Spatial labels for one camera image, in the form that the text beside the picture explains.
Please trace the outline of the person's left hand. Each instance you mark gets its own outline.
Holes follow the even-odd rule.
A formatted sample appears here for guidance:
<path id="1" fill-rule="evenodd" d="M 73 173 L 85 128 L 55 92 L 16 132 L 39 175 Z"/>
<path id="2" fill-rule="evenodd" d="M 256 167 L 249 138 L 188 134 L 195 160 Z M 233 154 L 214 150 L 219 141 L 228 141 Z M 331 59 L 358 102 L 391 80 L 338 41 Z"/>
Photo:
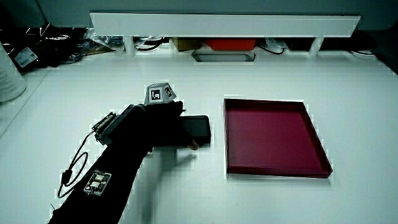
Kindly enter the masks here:
<path id="1" fill-rule="evenodd" d="M 195 151 L 199 145 L 183 127 L 180 118 L 185 110 L 176 97 L 167 82 L 147 87 L 143 104 L 136 106 L 146 128 L 146 139 L 153 146 L 183 146 Z"/>

